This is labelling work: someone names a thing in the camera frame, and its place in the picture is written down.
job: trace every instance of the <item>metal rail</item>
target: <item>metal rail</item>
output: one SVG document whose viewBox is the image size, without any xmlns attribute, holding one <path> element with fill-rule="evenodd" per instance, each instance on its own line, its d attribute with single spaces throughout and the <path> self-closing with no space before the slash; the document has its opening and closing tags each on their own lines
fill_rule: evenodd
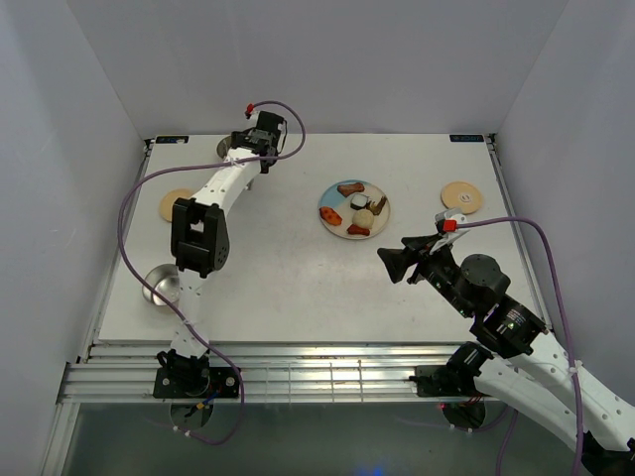
<svg viewBox="0 0 635 476">
<path fill-rule="evenodd" d="M 421 399 L 414 368 L 444 365 L 456 346 L 220 347 L 242 370 L 247 401 L 258 404 L 437 402 Z M 60 403 L 161 403 L 152 397 L 164 347 L 95 346 L 87 363 L 68 365 Z M 212 358 L 212 365 L 225 365 Z"/>
</svg>

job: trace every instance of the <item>plate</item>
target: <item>plate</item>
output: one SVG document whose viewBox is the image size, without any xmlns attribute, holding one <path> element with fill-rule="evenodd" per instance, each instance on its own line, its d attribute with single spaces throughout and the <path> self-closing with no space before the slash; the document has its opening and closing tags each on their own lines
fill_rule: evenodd
<svg viewBox="0 0 635 476">
<path fill-rule="evenodd" d="M 341 185 L 355 186 L 359 190 L 357 193 L 361 193 L 362 195 L 368 197 L 369 203 L 378 204 L 382 197 L 386 196 L 381 188 L 364 180 L 350 179 L 339 181 L 338 183 L 333 184 L 321 196 L 317 211 L 317 216 L 319 217 L 319 220 L 322 222 L 322 224 L 326 227 L 326 229 L 332 234 L 337 235 L 340 238 L 345 238 L 347 240 L 365 240 L 381 233 L 384 228 L 386 228 L 386 225 L 388 224 L 388 218 L 390 217 L 390 201 L 388 201 L 388 198 L 386 198 L 385 204 L 381 208 L 381 212 L 378 215 L 373 215 L 374 221 L 372 227 L 370 228 L 370 234 L 368 236 L 351 235 L 346 230 L 350 225 L 353 224 L 353 215 L 355 211 L 357 211 L 350 206 L 355 192 L 349 196 L 344 196 L 337 189 Z M 319 210 L 323 207 L 332 208 L 333 211 L 341 217 L 341 224 L 335 226 L 326 222 L 319 213 Z"/>
</svg>

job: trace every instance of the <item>white panel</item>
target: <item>white panel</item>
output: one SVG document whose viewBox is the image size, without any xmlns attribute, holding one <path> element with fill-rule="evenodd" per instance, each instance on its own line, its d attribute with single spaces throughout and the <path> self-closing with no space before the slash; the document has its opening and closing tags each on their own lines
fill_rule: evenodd
<svg viewBox="0 0 635 476">
<path fill-rule="evenodd" d="M 494 132 L 566 0 L 69 0 L 143 137 L 286 100 L 312 132 Z"/>
<path fill-rule="evenodd" d="M 290 136 L 290 149 L 298 137 Z M 221 138 L 192 136 L 187 144 L 155 145 L 147 172 L 211 163 Z M 158 210 L 162 197 L 174 188 L 198 189 L 209 176 L 178 173 L 144 185 L 126 241 L 142 276 L 174 263 L 171 225 Z M 320 223 L 320 196 L 345 179 L 374 183 L 390 200 L 388 226 L 369 240 L 341 239 Z M 296 157 L 257 177 L 231 208 L 231 252 L 203 289 L 200 328 L 219 342 L 473 340 L 470 320 L 426 283 L 392 285 L 377 256 L 377 248 L 401 248 L 404 236 L 436 233 L 435 214 L 445 209 L 441 189 L 459 179 L 484 196 L 483 207 L 470 219 L 505 214 L 484 143 L 451 143 L 447 135 L 309 135 Z M 535 310 L 508 224 L 472 230 L 454 244 L 459 263 L 472 253 L 496 257 L 512 280 L 510 295 Z M 144 300 L 141 285 L 120 264 L 99 339 L 166 342 L 178 325 L 169 310 Z"/>
<path fill-rule="evenodd" d="M 67 5 L 0 1 L 0 473 L 38 471 L 143 145 Z"/>
<path fill-rule="evenodd" d="M 630 0 L 571 0 L 500 133 L 514 206 L 551 239 L 575 349 L 631 402 L 633 25 Z M 526 236 L 556 324 L 542 246 L 533 232 Z"/>
</svg>

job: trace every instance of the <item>food item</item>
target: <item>food item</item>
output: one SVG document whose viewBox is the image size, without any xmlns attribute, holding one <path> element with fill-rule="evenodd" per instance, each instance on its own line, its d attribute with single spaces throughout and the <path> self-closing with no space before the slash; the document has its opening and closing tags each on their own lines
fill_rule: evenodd
<svg viewBox="0 0 635 476">
<path fill-rule="evenodd" d="M 375 222 L 375 215 L 370 210 L 357 210 L 353 213 L 353 225 L 370 230 Z"/>
<path fill-rule="evenodd" d="M 369 236 L 370 235 L 370 230 L 368 228 L 362 228 L 361 226 L 357 226 L 357 225 L 350 225 L 346 231 L 348 232 L 349 235 L 364 235 L 364 236 Z"/>
<path fill-rule="evenodd" d="M 350 199 L 350 207 L 353 210 L 361 210 L 365 208 L 368 204 L 368 197 L 361 193 L 355 193 L 353 197 Z"/>
<path fill-rule="evenodd" d="M 330 206 L 323 206 L 319 209 L 319 216 L 329 225 L 339 226 L 341 225 L 341 216 L 337 214 Z"/>
<path fill-rule="evenodd" d="M 381 197 L 378 203 L 375 203 L 374 201 L 369 202 L 366 205 L 366 208 L 372 211 L 373 215 L 378 215 L 381 213 L 381 210 L 384 209 L 384 205 L 386 204 L 386 201 L 388 201 L 388 198 L 386 198 L 386 195 L 384 195 Z"/>
<path fill-rule="evenodd" d="M 366 187 L 361 181 L 357 181 L 355 183 L 343 183 L 342 185 L 337 186 L 337 191 L 344 196 L 350 196 L 354 193 L 364 191 L 365 189 Z"/>
</svg>

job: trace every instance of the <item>cable tie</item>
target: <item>cable tie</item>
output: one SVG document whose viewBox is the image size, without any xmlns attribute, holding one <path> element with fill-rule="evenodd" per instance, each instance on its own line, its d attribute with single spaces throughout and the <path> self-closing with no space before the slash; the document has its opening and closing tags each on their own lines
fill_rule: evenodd
<svg viewBox="0 0 635 476">
<path fill-rule="evenodd" d="M 582 367 L 582 361 L 576 360 L 575 367 L 569 367 L 569 370 L 568 370 L 569 375 L 577 374 L 577 372 L 579 371 L 581 367 Z"/>
</svg>

